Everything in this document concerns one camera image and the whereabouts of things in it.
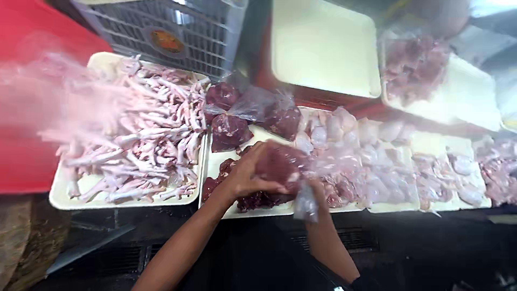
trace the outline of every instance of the gray plastic crate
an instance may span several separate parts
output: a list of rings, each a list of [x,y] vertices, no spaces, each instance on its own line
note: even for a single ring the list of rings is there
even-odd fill
[[[85,5],[83,17],[125,55],[200,72],[219,80],[232,70],[248,0],[141,0]],[[180,40],[181,52],[156,45],[151,33],[163,30]]]

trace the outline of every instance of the raw red meat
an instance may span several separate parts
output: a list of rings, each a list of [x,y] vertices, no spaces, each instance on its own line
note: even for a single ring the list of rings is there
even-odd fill
[[[222,181],[224,181],[224,179],[226,179],[226,177],[228,177],[228,174],[230,174],[236,163],[237,162],[232,158],[226,159],[221,163],[221,165],[219,165],[219,176],[217,179],[211,177],[206,178],[205,183],[203,184],[203,192],[201,194],[202,202],[205,202],[210,197],[210,194],[212,194],[217,185],[219,185]]]
[[[302,172],[307,169],[307,156],[300,150],[281,145],[276,142],[267,142],[267,149],[264,157],[256,165],[255,173],[261,179],[267,181],[277,181],[284,185],[289,194],[276,194],[266,192],[256,192],[248,197],[237,200],[237,208],[241,212],[253,210],[260,207],[273,207],[293,200],[300,188]],[[240,156],[244,155],[251,146],[246,147]],[[202,201],[205,202],[214,188],[220,184],[236,165],[236,161],[229,158],[219,166],[219,176],[217,179],[207,178],[203,185]]]
[[[246,119],[220,114],[212,121],[212,152],[233,150],[253,137]]]
[[[266,121],[259,126],[277,134],[287,140],[293,141],[298,132],[301,112],[298,107],[293,106],[289,109],[275,109],[266,117]]]
[[[201,202],[205,202],[210,194],[214,191],[214,189],[219,185],[219,181],[213,178],[206,178],[205,183],[203,183],[203,192],[201,194]]]
[[[228,111],[239,97],[239,91],[232,85],[220,82],[206,92],[206,103]]]
[[[285,139],[294,141],[298,131],[301,112],[294,103],[292,94],[261,94],[261,98],[275,99],[275,103],[266,108],[265,121],[257,125]]]
[[[295,195],[271,194],[267,192],[256,192],[251,196],[239,198],[237,200],[237,208],[241,212],[253,210],[261,207],[269,207],[289,202],[295,198]]]
[[[255,174],[263,180],[279,182],[290,194],[296,195],[302,172],[308,167],[307,156],[299,149],[274,141],[268,141],[266,147],[255,167]]]

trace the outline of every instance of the tray of chicken pieces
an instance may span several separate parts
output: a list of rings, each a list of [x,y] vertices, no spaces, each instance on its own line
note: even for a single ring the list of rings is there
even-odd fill
[[[195,201],[205,156],[203,107],[210,80],[107,52],[92,55],[84,70],[82,90],[104,94],[104,104],[96,108],[109,112],[95,126],[39,133],[60,143],[51,204],[71,210]],[[80,99],[82,91],[74,82],[65,93]]]

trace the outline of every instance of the white styrofoam tray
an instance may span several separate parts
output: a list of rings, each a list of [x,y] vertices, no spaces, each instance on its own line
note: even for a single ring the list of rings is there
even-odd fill
[[[286,83],[377,98],[375,23],[325,0],[274,0],[271,70]]]
[[[272,139],[281,144],[292,145],[293,143],[285,140],[281,137],[278,137],[265,129],[256,126],[250,125],[250,131],[253,133],[253,138],[248,142],[242,144],[240,146],[241,149],[244,149],[247,146],[252,146],[258,141],[266,141],[268,139]],[[207,177],[211,177],[216,179],[219,175],[219,165],[225,160],[232,158],[234,160],[240,159],[235,150],[225,151],[219,153],[213,153],[211,150],[212,146],[212,134],[206,135],[206,139],[204,140],[206,149],[206,156],[204,158],[203,171],[199,177],[200,188],[202,189],[203,183],[205,182]],[[203,205],[201,202],[202,196],[199,196],[199,208]],[[272,208],[260,208],[250,210],[245,213],[240,213],[237,208],[237,202],[235,202],[230,208],[226,211],[223,216],[223,219],[234,219],[234,218],[246,218],[246,217],[259,217],[259,216],[277,216],[277,215],[291,215],[294,213],[293,201],[289,201],[287,203],[283,203]]]
[[[88,68],[91,68],[96,71],[101,71],[104,74],[106,74],[107,77],[111,78],[115,76],[116,70],[115,66],[118,64],[119,60],[123,56],[109,53],[109,52],[99,52],[95,53],[91,56],[89,62],[88,62]],[[202,74],[192,73],[188,71],[182,72],[188,73],[188,74],[194,74],[195,77],[198,80],[202,80],[206,78],[206,76]],[[199,152],[199,165],[196,165],[193,167],[193,171],[197,174],[199,177],[202,172],[202,165],[204,163],[204,157],[205,157],[205,140],[206,140],[206,134],[203,136],[201,140],[201,148]],[[84,193],[85,191],[88,191],[92,186],[94,186],[100,179],[102,179],[102,175],[88,175],[81,178],[78,182],[79,184],[79,190],[81,193]],[[168,192],[172,190],[173,187],[167,186],[167,189],[165,192]],[[62,161],[59,162],[59,165],[57,166],[56,174],[54,176],[54,181],[52,182],[52,187],[50,189],[49,193],[49,201],[52,206],[54,206],[57,209],[61,210],[75,210],[75,209],[100,209],[100,208],[125,208],[125,207],[143,207],[143,206],[171,206],[171,205],[186,205],[196,200],[200,193],[201,189],[201,182],[198,178],[197,181],[197,188],[194,191],[192,195],[183,195],[181,199],[178,199],[178,197],[171,197],[167,200],[161,200],[160,193],[157,193],[153,196],[154,202],[146,202],[143,200],[140,201],[127,201],[120,204],[114,204],[114,203],[108,203],[104,201],[106,198],[105,192],[100,192],[95,196],[95,198],[88,202],[84,203],[82,201],[79,201],[77,198],[70,199],[68,197],[68,186],[67,186],[67,179],[65,177],[65,171],[63,170],[63,163]]]
[[[396,38],[387,32],[386,38]],[[386,68],[386,46],[381,42],[381,72]],[[474,124],[497,132],[501,114],[495,99],[495,81],[481,71],[450,54],[442,84],[431,93],[429,100],[417,100],[404,106],[401,98],[388,99],[386,83],[382,82],[382,102],[391,108],[445,125]]]
[[[301,114],[304,118],[308,118],[308,116],[311,114],[311,112],[315,111],[327,111],[322,109],[315,109],[305,106],[298,106],[300,109]],[[370,121],[375,123],[376,125],[380,125],[381,122],[377,121]],[[411,149],[408,146],[400,146],[395,147],[390,142],[382,142],[382,147],[385,149],[397,149],[402,152],[402,158],[404,164],[409,167],[413,168],[413,162],[411,160]],[[390,203],[374,203],[372,204],[371,208],[368,208],[368,211],[372,213],[384,213],[384,212],[397,212],[397,211],[408,211],[408,210],[418,210],[420,208],[420,202],[418,200],[418,197],[414,197],[413,202],[406,202],[406,203],[399,203],[399,204],[390,204]],[[361,211],[364,208],[358,206],[357,202],[349,203],[343,207],[336,207],[336,208],[330,208],[330,213],[338,213],[338,212],[352,212],[352,211]]]
[[[474,159],[474,150],[470,139],[416,131],[411,140],[411,149],[413,153],[432,154],[449,161],[447,157],[447,148],[450,149],[449,152],[451,153],[466,155]],[[471,174],[468,178],[475,186],[480,187],[483,191],[485,190],[484,181],[481,177],[481,170],[479,167],[476,172]],[[492,201],[485,196],[483,203],[479,208],[489,208],[491,206]],[[475,207],[461,200],[458,193],[454,191],[452,199],[448,202],[431,202],[429,211],[453,211],[472,208]]]

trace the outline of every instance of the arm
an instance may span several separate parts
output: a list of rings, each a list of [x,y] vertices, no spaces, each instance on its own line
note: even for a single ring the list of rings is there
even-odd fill
[[[276,182],[254,178],[255,164],[263,143],[244,155],[205,204],[183,224],[149,262],[132,291],[165,291],[174,288],[205,248],[208,239],[228,208],[238,197],[256,191],[287,193]]]
[[[352,283],[359,278],[359,271],[334,227],[324,198],[323,185],[319,181],[311,181],[311,186],[319,205],[318,223],[306,223],[311,254],[346,282]]]

